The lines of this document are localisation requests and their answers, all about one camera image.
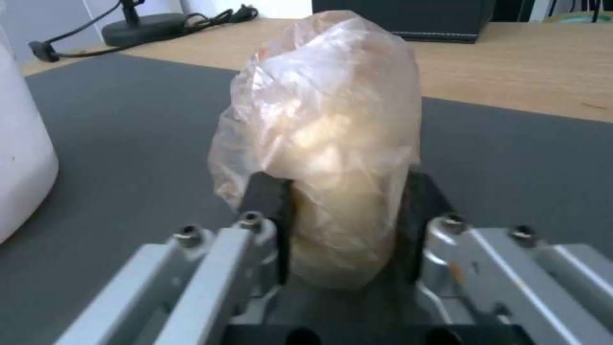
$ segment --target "white container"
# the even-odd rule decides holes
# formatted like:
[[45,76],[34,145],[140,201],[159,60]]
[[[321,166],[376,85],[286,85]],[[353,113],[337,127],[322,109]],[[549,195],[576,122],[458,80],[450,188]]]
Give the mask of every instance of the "white container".
[[58,159],[0,27],[0,243],[53,186]]

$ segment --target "bagged bread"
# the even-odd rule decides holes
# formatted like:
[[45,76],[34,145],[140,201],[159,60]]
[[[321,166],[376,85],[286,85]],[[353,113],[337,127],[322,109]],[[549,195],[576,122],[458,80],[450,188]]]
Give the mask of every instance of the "bagged bread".
[[232,81],[209,166],[237,207],[249,176],[295,180],[292,270],[324,287],[370,281],[394,249],[421,97],[411,47],[349,11],[298,21]]

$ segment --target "black mount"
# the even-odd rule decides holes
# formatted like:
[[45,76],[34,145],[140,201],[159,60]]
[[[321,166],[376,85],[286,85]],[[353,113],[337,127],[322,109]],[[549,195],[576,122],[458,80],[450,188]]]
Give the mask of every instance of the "black mount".
[[102,28],[104,43],[111,47],[139,45],[179,36],[185,26],[184,14],[156,14],[139,17],[136,6],[145,0],[121,0],[125,20]]

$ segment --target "wooden table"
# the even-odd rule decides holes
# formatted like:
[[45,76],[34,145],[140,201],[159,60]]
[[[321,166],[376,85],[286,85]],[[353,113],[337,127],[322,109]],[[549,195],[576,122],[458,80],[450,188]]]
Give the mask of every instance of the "wooden table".
[[[260,19],[124,53],[239,70],[293,22]],[[613,25],[490,23],[474,45],[413,45],[424,96],[613,122]],[[33,74],[71,61],[23,70]]]

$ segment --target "black case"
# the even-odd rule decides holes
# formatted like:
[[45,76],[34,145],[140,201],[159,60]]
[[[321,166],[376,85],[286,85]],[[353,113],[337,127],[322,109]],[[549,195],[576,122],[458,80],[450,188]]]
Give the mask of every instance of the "black case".
[[411,41],[474,43],[495,0],[313,0],[313,12],[348,9]]

